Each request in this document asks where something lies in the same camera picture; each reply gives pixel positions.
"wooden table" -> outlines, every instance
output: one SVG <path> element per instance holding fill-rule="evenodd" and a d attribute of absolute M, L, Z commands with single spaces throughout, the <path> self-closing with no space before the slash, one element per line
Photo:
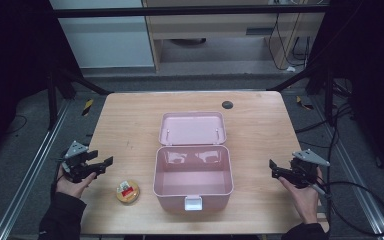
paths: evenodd
<path fill-rule="evenodd" d="M 231 101 L 232 109 L 222 102 Z M 164 113 L 218 111 L 227 131 L 234 190 L 219 212 L 170 213 L 153 192 L 156 152 Z M 289 168 L 301 150 L 277 92 L 115 93 L 108 96 L 90 144 L 107 168 L 84 192 L 83 234 L 271 234 L 301 222 L 283 186 L 271 177 L 269 159 Z M 134 179 L 141 193 L 133 205 L 116 198 L 117 186 Z M 324 214 L 320 220 L 325 221 Z"/>

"black cable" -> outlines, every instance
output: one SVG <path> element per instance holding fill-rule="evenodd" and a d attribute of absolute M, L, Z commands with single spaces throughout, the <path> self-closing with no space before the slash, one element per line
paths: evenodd
<path fill-rule="evenodd" d="M 268 46 L 268 47 L 269 47 L 270 55 L 271 55 L 271 57 L 272 57 L 272 59 L 273 59 L 273 62 L 274 62 L 274 65 L 276 66 L 276 68 L 277 68 L 278 70 L 286 70 L 286 69 L 287 69 L 287 68 L 281 68 L 281 67 L 277 66 L 276 61 L 274 60 L 273 52 L 271 51 L 271 39 L 272 39 L 272 36 L 273 36 L 274 31 L 277 29 L 277 33 L 278 33 L 278 35 L 279 35 L 279 41 L 280 41 L 280 44 L 281 44 L 281 46 L 282 46 L 282 50 L 283 50 L 283 56 L 285 57 L 286 61 L 287 61 L 289 64 L 291 64 L 292 67 L 302 66 L 302 65 L 304 65 L 304 64 L 294 64 L 294 63 L 291 63 L 291 62 L 289 61 L 288 57 L 286 56 L 286 49 L 285 49 L 285 46 L 284 46 L 284 44 L 283 44 L 282 38 L 281 38 L 281 36 L 280 36 L 280 31 L 279 31 L 279 15 L 280 15 L 279 13 L 276 14 L 276 21 L 275 21 L 275 24 L 274 24 L 274 26 L 273 26 L 273 30 L 272 30 L 272 32 L 271 32 L 271 34 L 270 34 L 270 37 L 269 37 L 269 46 Z M 295 22 L 295 25 L 294 25 L 294 28 L 293 28 L 292 31 L 295 31 L 296 24 L 297 24 L 297 23 Z"/>
<path fill-rule="evenodd" d="M 307 145 L 310 145 L 310 146 L 313 146 L 313 147 L 318 147 L 318 148 L 329 148 L 329 146 L 319 146 L 319 145 L 308 143 L 308 142 L 304 142 L 304 141 L 298 141 L 298 142 L 303 143 L 303 144 L 307 144 Z"/>
<path fill-rule="evenodd" d="M 329 150 L 328 150 L 327 159 L 326 159 L 326 161 L 328 161 L 329 163 L 331 162 L 332 149 L 333 149 L 334 142 L 335 142 L 337 122 L 338 122 L 338 116 L 339 116 L 340 111 L 341 111 L 341 109 L 339 108 L 337 111 L 337 114 L 335 114 L 335 116 L 333 117 L 334 131 L 332 134 L 332 140 L 330 141 Z M 329 167 L 326 169 L 326 182 L 328 182 L 328 183 L 330 182 L 330 168 Z M 331 195 L 330 186 L 326 186 L 326 194 Z M 326 198 L 326 206 L 327 206 L 326 218 L 327 218 L 327 221 L 329 222 L 329 231 L 327 232 L 327 234 L 330 238 L 331 229 L 332 229 L 332 209 L 333 209 L 332 198 Z"/>
<path fill-rule="evenodd" d="M 310 57 L 310 37 L 307 37 L 307 44 L 305 46 L 304 67 L 307 67 L 307 61 L 309 57 Z"/>
<path fill-rule="evenodd" d="M 359 185 L 357 183 L 353 183 L 353 182 L 348 182 L 348 181 L 334 181 L 334 182 L 328 182 L 328 183 L 324 183 L 322 184 L 322 187 L 330 187 L 332 185 L 351 185 L 351 186 L 354 186 L 354 187 L 357 187 L 357 188 L 360 188 L 360 189 L 363 189 L 364 191 L 368 192 L 370 195 L 372 195 L 372 197 L 382 206 L 382 208 L 384 209 L 384 201 L 382 201 L 382 199 L 376 195 L 373 191 L 369 190 L 368 188 L 362 186 L 362 185 Z M 361 228 L 358 228 L 356 225 L 352 224 L 350 221 L 346 220 L 346 218 L 338 211 L 338 208 L 336 207 L 336 205 L 334 204 L 333 200 L 331 197 L 330 198 L 330 202 L 331 202 L 331 205 L 332 205 L 332 209 L 335 211 L 335 214 L 343 221 L 345 222 L 348 226 L 350 226 L 352 229 L 360 232 L 360 233 L 363 233 L 365 235 L 368 235 L 368 236 L 372 236 L 372 237 L 382 237 L 384 236 L 384 232 L 381 232 L 381 233 L 373 233 L 373 232 L 369 232 L 369 231 L 366 231 L 366 230 L 363 230 Z"/>
<path fill-rule="evenodd" d="M 340 117 L 344 116 L 345 114 L 348 114 L 351 112 L 350 111 L 347 111 L 345 112 L 344 114 L 341 115 L 341 112 L 343 111 L 346 111 L 348 109 L 350 109 L 351 106 L 349 106 L 348 103 L 344 103 L 343 105 L 341 105 L 339 108 L 338 108 L 338 111 L 337 111 L 337 114 L 334 115 L 333 117 L 333 133 L 332 133 L 332 140 L 330 141 L 330 145 L 329 145 L 329 150 L 328 150 L 328 154 L 327 154 L 327 161 L 330 163 L 331 161 L 331 157 L 332 157 L 332 150 L 333 150 L 333 146 L 336 145 L 335 143 L 335 139 L 337 139 L 337 141 L 339 141 L 339 131 L 338 131 L 338 120 Z M 327 169 L 327 176 L 326 176 L 326 179 L 327 179 L 327 183 L 330 182 L 330 168 Z M 330 194 L 330 187 L 327 188 L 327 193 Z M 330 215 L 330 210 L 331 210 L 331 202 L 328 200 L 328 209 L 329 209 L 329 215 Z"/>
<path fill-rule="evenodd" d="M 342 117 L 342 116 L 344 116 L 344 115 L 346 115 L 346 114 L 348 114 L 348 113 L 349 113 L 349 112 L 345 112 L 345 113 L 343 113 L 343 112 L 338 111 L 338 113 L 335 114 L 334 117 Z M 302 132 L 310 131 L 310 130 L 316 128 L 316 127 L 319 127 L 319 126 L 323 125 L 323 124 L 326 123 L 326 122 L 328 122 L 328 120 L 323 120 L 323 121 L 321 121 L 321 122 L 314 123 L 314 124 L 309 125 L 309 126 L 307 126 L 307 127 L 304 127 L 304 128 L 301 128 L 301 129 L 297 129 L 297 130 L 295 130 L 295 133 L 298 134 L 298 133 L 302 133 Z"/>
<path fill-rule="evenodd" d="M 21 124 L 21 126 L 18 127 L 17 129 L 12 130 L 12 131 L 9 131 L 9 132 L 6 132 L 5 134 L 12 134 L 12 133 L 18 132 L 18 131 L 20 131 L 24 126 L 26 126 L 26 124 L 27 124 L 27 118 L 26 118 L 25 116 L 22 116 L 22 115 L 15 115 L 15 117 L 19 117 L 19 118 L 24 119 L 23 124 Z"/>
<path fill-rule="evenodd" d="M 308 59 L 308 55 L 309 55 L 309 48 L 310 48 L 310 37 L 307 37 L 307 43 L 306 43 L 306 46 L 305 46 L 305 51 L 304 53 L 295 53 L 295 49 L 296 49 L 296 46 L 299 42 L 299 39 L 300 37 L 297 37 L 297 39 L 295 40 L 295 43 L 294 43 L 294 46 L 292 48 L 292 56 L 296 59 L 296 60 L 299 60 L 299 61 L 306 61 Z"/>
<path fill-rule="evenodd" d="M 288 56 L 286 56 L 286 48 L 285 48 L 285 45 L 283 44 L 283 40 L 282 40 L 282 36 L 280 36 L 280 30 L 279 30 L 279 13 L 277 14 L 277 17 L 276 17 L 276 30 L 277 30 L 277 36 L 279 37 L 279 41 L 280 41 L 280 45 L 282 46 L 282 50 L 283 50 L 283 56 L 285 57 L 285 60 L 292 66 L 292 67 L 297 67 L 297 66 L 302 66 L 304 65 L 304 63 L 301 63 L 301 64 L 296 64 L 296 63 L 292 63 L 289 61 L 288 59 Z M 297 26 L 297 23 L 298 21 L 295 21 L 295 24 L 294 24 L 294 28 L 292 29 L 292 32 L 295 31 L 295 28 Z"/>

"small yellow object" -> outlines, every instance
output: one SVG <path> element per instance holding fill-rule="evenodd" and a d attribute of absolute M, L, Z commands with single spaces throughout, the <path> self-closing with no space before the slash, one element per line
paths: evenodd
<path fill-rule="evenodd" d="M 117 198 L 124 204 L 131 204 L 139 197 L 139 186 L 133 180 L 126 180 L 120 183 L 117 188 Z"/>
<path fill-rule="evenodd" d="M 92 103 L 93 103 L 93 99 L 89 99 L 87 100 L 86 104 L 85 104 L 85 107 L 83 109 L 83 112 L 82 112 L 82 116 L 87 116 L 89 111 L 90 111 L 90 108 L 92 107 Z"/>

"robotic arm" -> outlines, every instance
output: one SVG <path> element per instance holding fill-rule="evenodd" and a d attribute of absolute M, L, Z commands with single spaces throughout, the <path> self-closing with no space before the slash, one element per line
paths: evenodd
<path fill-rule="evenodd" d="M 74 183 L 79 183 L 92 172 L 96 176 L 104 174 L 108 166 L 113 164 L 113 157 L 107 158 L 102 163 L 86 164 L 86 161 L 98 157 L 98 151 L 87 152 L 89 148 L 74 141 L 63 157 L 62 167 L 66 177 Z"/>
<path fill-rule="evenodd" d="M 292 155 L 294 158 L 290 162 L 290 169 L 280 168 L 270 159 L 269 167 L 272 170 L 272 177 L 284 177 L 296 188 L 305 188 L 311 185 L 316 191 L 324 195 L 325 192 L 317 185 L 317 167 L 319 165 L 328 167 L 330 163 L 310 149 L 294 152 Z"/>

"person's hand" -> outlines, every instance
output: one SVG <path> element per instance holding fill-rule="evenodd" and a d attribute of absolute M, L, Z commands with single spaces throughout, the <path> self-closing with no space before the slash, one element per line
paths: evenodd
<path fill-rule="evenodd" d="M 317 168 L 317 174 L 322 178 L 322 172 Z M 319 195 L 311 186 L 298 189 L 288 180 L 279 177 L 279 181 L 289 191 L 293 200 L 294 206 L 305 224 L 317 223 L 317 205 Z"/>
<path fill-rule="evenodd" d="M 58 182 L 56 192 L 61 192 L 72 197 L 80 198 L 85 188 L 95 179 L 96 173 L 91 173 L 87 178 L 83 179 L 79 183 L 72 183 L 63 176 L 64 170 L 60 167 L 58 172 Z"/>

